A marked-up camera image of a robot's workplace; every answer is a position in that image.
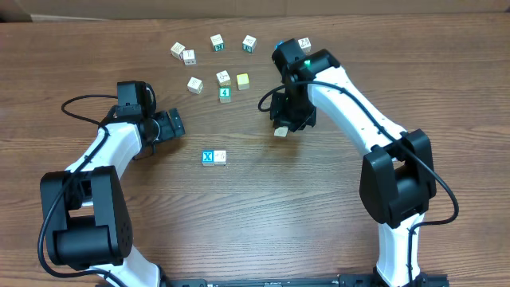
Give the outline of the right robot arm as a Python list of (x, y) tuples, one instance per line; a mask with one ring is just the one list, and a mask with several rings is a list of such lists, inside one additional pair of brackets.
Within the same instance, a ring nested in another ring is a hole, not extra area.
[(326, 49), (306, 54), (297, 40), (281, 42), (272, 54), (282, 85), (267, 93), (266, 111), (276, 136), (314, 126), (324, 112), (362, 156), (359, 196), (379, 225), (379, 258), (367, 283), (426, 286), (418, 266), (419, 230), (436, 179), (430, 140), (384, 116), (351, 82)]

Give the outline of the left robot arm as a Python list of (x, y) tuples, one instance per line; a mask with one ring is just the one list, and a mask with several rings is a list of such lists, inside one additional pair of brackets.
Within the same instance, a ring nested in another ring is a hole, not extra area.
[(144, 81), (116, 86), (116, 104), (94, 124), (87, 151), (63, 171), (41, 178), (43, 223), (37, 240), (41, 267), (53, 277), (102, 277), (109, 286), (169, 286), (162, 267), (134, 246), (120, 179), (128, 164), (185, 129), (177, 109), (157, 111)]

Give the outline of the blue X block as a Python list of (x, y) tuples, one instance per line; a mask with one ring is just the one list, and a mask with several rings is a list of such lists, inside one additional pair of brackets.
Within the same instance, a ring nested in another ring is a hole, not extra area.
[(213, 166), (214, 165), (214, 151), (213, 150), (204, 150), (202, 152), (202, 164), (204, 166)]

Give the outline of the plain wooden block front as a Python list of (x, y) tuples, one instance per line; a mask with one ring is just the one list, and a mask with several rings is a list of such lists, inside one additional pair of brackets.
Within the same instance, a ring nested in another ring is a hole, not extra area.
[(226, 150), (214, 150), (214, 164), (226, 165)]

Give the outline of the wooden letter A block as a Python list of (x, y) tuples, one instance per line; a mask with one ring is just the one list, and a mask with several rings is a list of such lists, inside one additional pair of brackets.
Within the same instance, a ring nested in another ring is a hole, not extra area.
[(286, 127), (286, 126), (282, 126), (282, 127), (276, 128), (274, 130), (274, 135), (276, 137), (286, 137), (287, 134), (288, 134), (288, 127)]

